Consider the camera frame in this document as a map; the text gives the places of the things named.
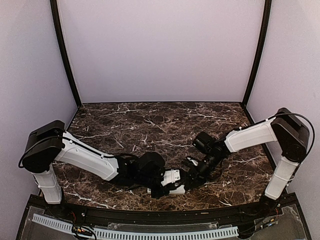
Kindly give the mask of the white remote control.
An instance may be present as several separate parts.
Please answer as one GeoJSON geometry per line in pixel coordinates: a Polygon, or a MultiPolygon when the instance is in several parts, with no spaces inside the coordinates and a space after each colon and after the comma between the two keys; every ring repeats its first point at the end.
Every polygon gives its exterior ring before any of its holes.
{"type": "Polygon", "coordinates": [[[186,193],[185,186],[181,185],[175,190],[170,190],[169,195],[184,195],[186,193]]]}

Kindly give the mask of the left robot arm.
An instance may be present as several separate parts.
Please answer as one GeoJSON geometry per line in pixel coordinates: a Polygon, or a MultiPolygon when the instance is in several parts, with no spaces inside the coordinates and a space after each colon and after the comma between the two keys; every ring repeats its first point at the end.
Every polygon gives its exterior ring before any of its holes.
{"type": "Polygon", "coordinates": [[[30,133],[18,167],[32,173],[45,201],[60,218],[67,218],[71,208],[63,201],[54,161],[71,164],[115,185],[146,187],[154,198],[176,189],[181,179],[178,169],[165,169],[164,159],[156,152],[141,157],[130,153],[109,155],[79,141],[65,131],[62,121],[55,120],[30,133]]]}

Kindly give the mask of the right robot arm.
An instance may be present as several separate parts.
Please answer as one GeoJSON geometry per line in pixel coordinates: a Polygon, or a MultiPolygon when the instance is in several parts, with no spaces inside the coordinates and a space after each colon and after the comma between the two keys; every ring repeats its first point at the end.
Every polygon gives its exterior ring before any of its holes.
{"type": "Polygon", "coordinates": [[[281,196],[314,145],[315,128],[311,122],[304,124],[301,121],[303,118],[303,115],[283,107],[267,119],[235,128],[218,139],[204,131],[200,132],[192,145],[204,154],[204,158],[201,161],[190,159],[189,171],[184,180],[185,190],[204,185],[216,166],[230,154],[277,142],[282,150],[280,161],[265,188],[263,195],[266,198],[255,205],[255,213],[266,217],[274,210],[274,201],[281,196]]]}

